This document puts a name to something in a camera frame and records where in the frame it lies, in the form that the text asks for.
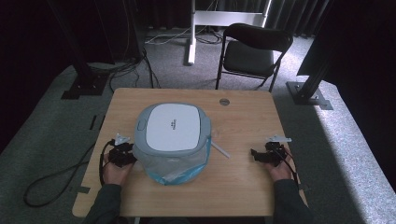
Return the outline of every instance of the human hand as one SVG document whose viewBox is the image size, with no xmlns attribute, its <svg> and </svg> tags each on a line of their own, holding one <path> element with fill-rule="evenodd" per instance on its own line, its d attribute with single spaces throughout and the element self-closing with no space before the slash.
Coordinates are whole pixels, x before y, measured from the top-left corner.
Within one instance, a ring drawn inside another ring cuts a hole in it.
<svg viewBox="0 0 396 224">
<path fill-rule="evenodd" d="M 128 174 L 131 172 L 133 164 L 128 164 L 123 167 L 119 167 L 112 162 L 108 162 L 108 153 L 105 154 L 105 167 L 103 179 L 105 184 L 115 184 L 123 187 Z"/>
<path fill-rule="evenodd" d="M 288 153 L 285 161 L 289 163 L 291 159 L 291 153 L 286 147 L 285 150 Z M 274 182 L 280 179 L 291 179 L 291 170 L 285 162 L 282 161 L 278 166 L 274 166 L 272 163 L 264 163 L 263 165 L 265 169 L 267 169 L 268 173 L 270 173 L 270 176 Z"/>
</svg>

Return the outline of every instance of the dark sleeve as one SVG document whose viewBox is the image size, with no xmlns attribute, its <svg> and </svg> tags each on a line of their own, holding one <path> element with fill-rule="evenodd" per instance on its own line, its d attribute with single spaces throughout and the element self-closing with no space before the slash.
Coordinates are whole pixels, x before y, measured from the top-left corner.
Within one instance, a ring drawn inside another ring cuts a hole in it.
<svg viewBox="0 0 396 224">
<path fill-rule="evenodd" d="M 90 212 L 82 223 L 111 223 L 120 214 L 120 185 L 103 185 Z"/>
<path fill-rule="evenodd" d="M 300 197 L 294 180 L 281 179 L 274 183 L 275 224 L 313 223 L 309 208 Z"/>
</svg>

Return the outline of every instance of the wooden table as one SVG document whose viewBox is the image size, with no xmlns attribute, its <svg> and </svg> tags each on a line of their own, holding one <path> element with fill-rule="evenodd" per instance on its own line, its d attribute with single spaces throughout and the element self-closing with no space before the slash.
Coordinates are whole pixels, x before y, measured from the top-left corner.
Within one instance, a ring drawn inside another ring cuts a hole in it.
<svg viewBox="0 0 396 224">
<path fill-rule="evenodd" d="M 228 105 L 221 105 L 228 99 Z M 206 168 L 191 182 L 163 186 L 135 165 L 122 190 L 125 217 L 248 217 L 274 212 L 273 182 L 250 149 L 265 151 L 266 138 L 283 135 L 270 92 L 117 89 L 81 183 L 73 214 L 85 217 L 101 188 L 98 176 L 103 146 L 116 133 L 134 141 L 134 124 L 149 105 L 184 102 L 201 107 L 212 122 L 212 140 L 231 154 L 211 148 Z"/>
</svg>

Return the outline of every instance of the black curtain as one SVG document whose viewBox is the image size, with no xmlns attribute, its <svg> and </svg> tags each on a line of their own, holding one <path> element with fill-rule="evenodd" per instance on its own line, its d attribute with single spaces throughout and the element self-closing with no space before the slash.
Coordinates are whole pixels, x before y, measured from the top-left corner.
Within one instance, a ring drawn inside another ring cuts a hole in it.
<svg viewBox="0 0 396 224">
<path fill-rule="evenodd" d="M 396 2 L 335 0 L 298 75 L 335 84 L 396 189 Z M 353 148 L 356 157 L 359 149 Z"/>
<path fill-rule="evenodd" d="M 287 30 L 295 35 L 315 35 L 328 12 L 329 2 L 273 0 L 266 27 Z M 265 3 L 266 0 L 196 0 L 195 6 L 197 10 L 263 12 Z M 191 1 L 150 0 L 148 17 L 154 29 L 188 28 L 191 26 Z"/>
</svg>

